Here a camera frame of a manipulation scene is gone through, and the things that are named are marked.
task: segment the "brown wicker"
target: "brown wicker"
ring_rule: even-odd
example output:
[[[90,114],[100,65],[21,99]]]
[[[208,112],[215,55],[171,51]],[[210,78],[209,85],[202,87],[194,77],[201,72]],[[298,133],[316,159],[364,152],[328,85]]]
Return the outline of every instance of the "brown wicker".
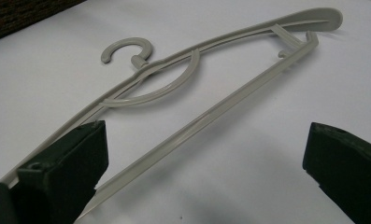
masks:
[[[85,0],[0,0],[0,38]]]

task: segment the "hanger hook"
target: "hanger hook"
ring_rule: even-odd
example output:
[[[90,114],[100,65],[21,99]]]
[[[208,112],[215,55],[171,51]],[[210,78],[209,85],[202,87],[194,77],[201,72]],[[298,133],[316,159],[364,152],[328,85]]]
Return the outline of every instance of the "hanger hook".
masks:
[[[146,60],[152,54],[152,44],[149,42],[149,40],[140,37],[123,39],[109,45],[101,55],[101,62],[109,63],[111,61],[113,52],[129,45],[138,45],[142,48],[142,51],[139,54],[132,57],[132,64],[135,66],[135,68],[140,69],[145,64],[148,64]]]

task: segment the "white table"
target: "white table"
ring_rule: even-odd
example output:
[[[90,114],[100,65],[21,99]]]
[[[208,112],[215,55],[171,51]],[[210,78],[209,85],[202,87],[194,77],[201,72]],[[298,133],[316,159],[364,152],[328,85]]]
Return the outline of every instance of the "white table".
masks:
[[[343,25],[318,33],[304,60],[256,91],[78,223],[342,223],[352,221],[302,169],[312,121],[371,143],[371,1],[89,0],[0,39],[0,178],[65,121],[135,71],[121,49],[147,38],[150,62],[217,35],[312,7],[335,7]],[[108,180],[220,99],[278,61],[264,36],[202,54],[172,94],[109,109]],[[152,78],[162,87],[187,66]]]

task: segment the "white surface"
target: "white surface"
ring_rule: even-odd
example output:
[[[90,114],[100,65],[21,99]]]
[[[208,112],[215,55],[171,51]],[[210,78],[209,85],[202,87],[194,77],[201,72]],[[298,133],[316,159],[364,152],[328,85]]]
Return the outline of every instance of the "white surface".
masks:
[[[344,23],[318,33],[302,62],[252,94],[78,223],[343,223],[351,220],[302,169],[312,121],[371,143],[371,1],[89,0],[0,39],[0,177],[65,121],[135,71],[139,52],[99,61],[131,36],[151,61],[228,32],[311,7]],[[107,180],[171,133],[275,63],[272,36],[202,54],[187,84],[163,99],[110,109]],[[177,77],[182,63],[138,94]]]

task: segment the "gray plastic hanger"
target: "gray plastic hanger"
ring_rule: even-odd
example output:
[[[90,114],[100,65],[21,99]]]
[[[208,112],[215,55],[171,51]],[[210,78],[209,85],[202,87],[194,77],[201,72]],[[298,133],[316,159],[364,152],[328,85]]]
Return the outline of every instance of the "gray plastic hanger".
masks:
[[[17,182],[16,169],[28,161],[35,154],[42,151],[58,138],[68,133],[70,130],[78,127],[81,124],[90,122],[95,117],[103,112],[107,107],[121,107],[129,105],[139,105],[154,99],[160,98],[175,88],[184,83],[189,76],[193,73],[194,69],[199,64],[200,53],[217,47],[219,45],[244,38],[252,35],[270,34],[278,35],[287,45],[294,48],[293,52],[281,51],[278,56],[283,58],[276,64],[262,72],[259,76],[245,84],[237,91],[230,94],[228,97],[211,107],[208,111],[203,113],[197,119],[183,127],[178,132],[163,141],[159,146],[152,149],[146,155],[135,161],[122,172],[108,180],[103,186],[98,188],[95,196],[86,206],[82,216],[93,210],[98,204],[102,203],[113,195],[118,190],[122,189],[137,176],[148,170],[153,164],[168,155],[176,147],[184,143],[190,137],[205,128],[213,120],[217,119],[220,115],[230,109],[232,106],[239,103],[252,92],[259,89],[263,84],[270,79],[281,73],[290,65],[304,57],[311,50],[318,45],[318,39],[313,31],[333,31],[337,29],[342,23],[342,14],[340,11],[333,8],[313,8],[291,14],[289,16],[281,17],[272,21],[267,21],[246,29],[238,30],[227,35],[221,35],[212,38],[208,41],[202,42],[190,48],[184,49],[175,53],[165,59],[148,63],[146,60],[151,54],[151,44],[148,40],[143,38],[128,38],[109,46],[102,54],[102,61],[108,63],[111,54],[124,46],[139,45],[142,47],[141,53],[132,57],[133,65],[139,69],[131,77],[127,78],[112,90],[106,92],[101,97],[93,101],[90,105],[82,109],[75,117],[65,123],[59,130],[52,134],[45,140],[39,147],[37,147],[30,155],[27,156],[22,162],[14,167],[7,175],[5,175],[1,182],[13,186]],[[307,42],[304,43],[295,36],[291,35],[289,31],[293,32],[307,32]],[[174,63],[178,63],[184,59],[191,58],[190,65],[175,81],[169,85],[154,91],[152,93],[137,96],[128,99],[117,99],[123,96],[126,92],[137,87],[145,78],[153,75],[154,73],[166,68]]]

